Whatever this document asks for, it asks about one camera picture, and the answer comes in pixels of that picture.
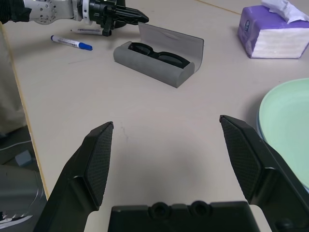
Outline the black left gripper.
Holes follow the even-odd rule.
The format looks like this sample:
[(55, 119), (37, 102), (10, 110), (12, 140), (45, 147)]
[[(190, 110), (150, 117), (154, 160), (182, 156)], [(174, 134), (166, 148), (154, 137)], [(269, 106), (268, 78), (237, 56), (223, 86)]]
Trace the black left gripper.
[(137, 9), (125, 7), (124, 0), (84, 0), (83, 19), (91, 25), (100, 25), (103, 36), (111, 36), (112, 30), (124, 27), (126, 24), (137, 25), (148, 23), (149, 17)]

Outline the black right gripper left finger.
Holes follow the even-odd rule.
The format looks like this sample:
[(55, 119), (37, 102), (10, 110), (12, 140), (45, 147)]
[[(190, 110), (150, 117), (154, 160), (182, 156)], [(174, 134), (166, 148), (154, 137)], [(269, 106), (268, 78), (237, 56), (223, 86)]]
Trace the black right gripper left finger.
[(113, 123), (107, 122), (84, 138), (65, 164), (41, 216), (36, 232), (82, 232), (88, 216), (98, 211), (110, 167)]

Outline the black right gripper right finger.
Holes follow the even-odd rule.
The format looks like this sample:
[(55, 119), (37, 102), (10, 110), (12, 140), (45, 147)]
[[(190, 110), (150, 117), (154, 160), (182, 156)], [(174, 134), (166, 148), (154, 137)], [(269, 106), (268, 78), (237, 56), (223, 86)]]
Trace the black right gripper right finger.
[(246, 122), (226, 115), (219, 121), (248, 204), (263, 211), (274, 232), (307, 232), (309, 194), (281, 155)]

